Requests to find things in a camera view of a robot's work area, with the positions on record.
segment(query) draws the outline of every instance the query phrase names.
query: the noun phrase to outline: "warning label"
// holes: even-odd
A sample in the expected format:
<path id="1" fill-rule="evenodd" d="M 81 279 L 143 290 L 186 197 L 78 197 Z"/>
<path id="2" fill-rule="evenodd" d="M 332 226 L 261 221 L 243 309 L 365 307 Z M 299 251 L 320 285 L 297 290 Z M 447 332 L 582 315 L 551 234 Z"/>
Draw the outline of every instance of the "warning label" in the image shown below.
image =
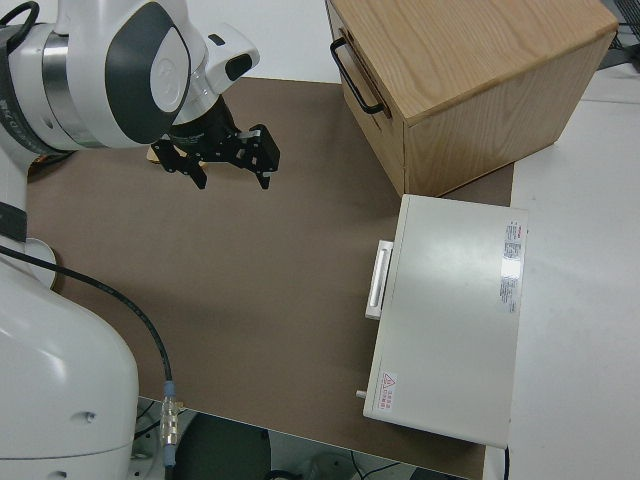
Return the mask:
<path id="1" fill-rule="evenodd" d="M 378 392 L 378 410 L 390 412 L 393 409 L 393 397 L 395 396 L 398 375 L 390 372 L 382 372 L 380 375 L 380 391 Z"/>

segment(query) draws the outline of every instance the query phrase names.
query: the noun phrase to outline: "sticker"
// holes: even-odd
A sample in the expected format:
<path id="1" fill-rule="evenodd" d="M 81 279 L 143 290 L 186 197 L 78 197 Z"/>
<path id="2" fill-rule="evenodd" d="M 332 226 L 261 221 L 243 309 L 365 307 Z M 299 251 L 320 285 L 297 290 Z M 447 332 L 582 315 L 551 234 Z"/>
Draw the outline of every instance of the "sticker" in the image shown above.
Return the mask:
<path id="1" fill-rule="evenodd" d="M 518 310 L 520 296 L 520 275 L 522 270 L 522 225 L 512 221 L 504 233 L 502 250 L 502 269 L 500 271 L 501 310 L 515 313 Z"/>
<path id="2" fill-rule="evenodd" d="M 380 392 L 378 395 L 378 410 L 390 412 L 393 409 L 393 398 L 395 396 L 398 375 L 390 372 L 382 372 L 380 376 Z"/>

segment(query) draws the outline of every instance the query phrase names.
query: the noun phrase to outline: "white table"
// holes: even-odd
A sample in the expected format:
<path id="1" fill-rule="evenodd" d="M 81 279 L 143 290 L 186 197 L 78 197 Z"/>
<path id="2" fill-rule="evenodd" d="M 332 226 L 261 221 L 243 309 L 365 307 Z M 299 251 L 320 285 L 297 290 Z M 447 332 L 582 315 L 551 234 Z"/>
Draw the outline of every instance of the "white table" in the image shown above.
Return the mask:
<path id="1" fill-rule="evenodd" d="M 516 164 L 527 209 L 511 478 L 640 478 L 640 75 L 598 72 L 558 142 Z M 489 449 L 484 478 L 501 479 Z"/>

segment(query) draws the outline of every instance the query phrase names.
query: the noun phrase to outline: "cable connector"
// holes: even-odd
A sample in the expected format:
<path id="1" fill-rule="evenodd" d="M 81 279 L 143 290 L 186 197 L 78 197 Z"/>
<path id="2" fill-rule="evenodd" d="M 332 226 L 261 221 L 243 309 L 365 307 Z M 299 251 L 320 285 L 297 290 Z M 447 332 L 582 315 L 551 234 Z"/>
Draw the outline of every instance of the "cable connector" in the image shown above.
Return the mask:
<path id="1" fill-rule="evenodd" d="M 176 387 L 172 381 L 164 383 L 164 400 L 162 400 L 162 418 L 160 435 L 164 450 L 164 466 L 176 464 L 176 445 L 178 444 L 178 414 L 181 403 L 176 401 Z"/>

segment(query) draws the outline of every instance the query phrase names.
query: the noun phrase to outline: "black cable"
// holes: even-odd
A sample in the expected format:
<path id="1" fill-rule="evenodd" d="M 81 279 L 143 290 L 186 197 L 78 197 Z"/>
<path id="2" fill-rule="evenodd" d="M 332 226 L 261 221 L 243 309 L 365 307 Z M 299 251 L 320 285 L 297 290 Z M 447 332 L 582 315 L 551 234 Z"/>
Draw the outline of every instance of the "black cable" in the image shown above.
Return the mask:
<path id="1" fill-rule="evenodd" d="M 69 158 L 71 155 L 73 155 L 74 153 L 76 153 L 75 151 L 72 152 L 66 152 L 63 153 L 61 155 L 47 155 L 46 157 L 43 157 L 41 160 L 36 159 L 30 166 L 30 168 L 44 168 L 44 167 L 50 167 L 51 165 L 55 165 L 56 163 L 60 163 L 64 160 L 66 160 L 67 158 Z"/>
<path id="2" fill-rule="evenodd" d="M 154 404 L 154 403 L 156 403 L 156 402 L 154 402 L 153 400 L 151 400 L 151 403 L 149 403 L 149 406 L 148 406 L 147 408 L 145 408 L 145 409 L 142 411 L 142 413 L 136 417 L 136 421 L 138 421 L 138 420 L 140 420 L 142 417 L 144 417 L 144 416 L 147 414 L 147 412 L 148 412 L 149 410 L 151 410 L 151 407 L 153 407 L 153 404 Z"/>
<path id="3" fill-rule="evenodd" d="M 622 49 L 624 49 L 624 46 L 622 45 L 622 42 L 618 38 L 618 33 L 619 32 L 616 32 L 616 36 L 613 37 L 613 40 L 611 41 L 611 45 L 609 45 L 609 49 L 610 50 L 622 50 Z"/>
<path id="4" fill-rule="evenodd" d="M 156 420 L 155 422 L 153 422 L 151 425 L 149 425 L 148 427 L 140 430 L 139 432 L 136 432 L 133 435 L 133 439 L 137 440 L 138 438 L 140 438 L 142 435 L 144 435 L 145 433 L 149 433 L 151 430 L 153 430 L 154 428 L 157 428 L 158 425 L 160 425 L 160 420 Z"/>
<path id="5" fill-rule="evenodd" d="M 351 463 L 353 463 L 353 468 L 356 469 L 356 472 L 358 472 L 358 476 L 360 477 L 360 480 L 362 480 L 364 477 L 362 476 L 362 472 L 358 468 L 358 464 L 356 463 L 356 458 L 353 455 L 353 450 L 350 450 L 350 452 L 351 452 Z"/>
<path id="6" fill-rule="evenodd" d="M 509 447 L 504 450 L 504 480 L 509 480 L 509 468 L 511 460 L 509 458 Z"/>
<path id="7" fill-rule="evenodd" d="M 360 477 L 360 480 L 364 480 L 369 475 L 381 472 L 383 470 L 386 470 L 387 468 L 396 467 L 396 466 L 400 465 L 400 462 L 390 463 L 389 465 L 385 465 L 384 467 L 376 468 L 376 469 L 371 470 L 370 472 L 367 472 L 367 473 L 365 473 L 363 475 L 362 472 L 360 471 L 360 469 L 358 468 L 358 464 L 356 463 L 356 458 L 355 458 L 355 456 L 353 454 L 353 450 L 350 450 L 349 452 L 351 453 L 351 463 L 353 463 L 353 468 L 356 469 L 356 472 L 358 473 L 358 476 Z"/>
<path id="8" fill-rule="evenodd" d="M 54 263 L 45 262 L 44 260 L 40 260 L 39 258 L 32 257 L 30 255 L 25 255 L 24 253 L 17 252 L 10 248 L 4 247 L 0 245 L 0 254 L 6 255 L 7 257 L 15 258 L 16 260 L 21 260 L 23 262 L 30 263 L 40 268 L 46 268 L 47 270 L 52 270 L 54 272 L 60 273 L 67 277 L 75 278 L 81 282 L 84 282 L 88 285 L 96 287 L 98 290 L 102 290 L 105 293 L 115 297 L 120 302 L 124 303 L 133 313 L 137 315 L 137 317 L 142 320 L 149 333 L 153 337 L 153 340 L 160 352 L 160 357 L 162 358 L 162 366 L 164 368 L 164 375 L 167 381 L 173 380 L 171 374 L 171 363 L 169 362 L 169 355 L 167 354 L 167 350 L 164 347 L 164 343 L 162 342 L 162 338 L 160 338 L 160 334 L 156 327 L 153 325 L 149 317 L 145 315 L 145 313 L 138 307 L 135 303 L 133 303 L 129 298 L 125 295 L 117 291 L 115 288 L 110 287 L 109 285 L 96 280 L 95 278 L 91 278 L 88 275 L 84 275 L 82 273 L 78 273 L 74 270 L 61 267 Z"/>
<path id="9" fill-rule="evenodd" d="M 36 24 L 38 14 L 40 13 L 40 5 L 36 2 L 25 2 L 18 5 L 16 8 L 7 13 L 4 17 L 0 18 L 0 26 L 6 26 L 11 20 L 16 18 L 23 12 L 30 10 L 27 20 L 20 26 L 20 29 L 7 41 L 7 53 L 13 52 L 20 46 L 24 39 L 31 31 L 31 28 Z"/>
<path id="10" fill-rule="evenodd" d="M 389 465 L 385 465 L 384 467 L 380 467 L 380 468 L 376 468 L 375 470 L 371 470 L 370 472 L 367 472 L 367 473 L 364 474 L 364 477 L 362 477 L 362 480 L 367 478 L 372 473 L 378 473 L 378 472 L 381 472 L 382 470 L 386 470 L 387 468 L 391 468 L 391 467 L 396 467 L 398 465 L 400 465 L 400 462 L 394 462 L 394 463 L 390 463 Z"/>

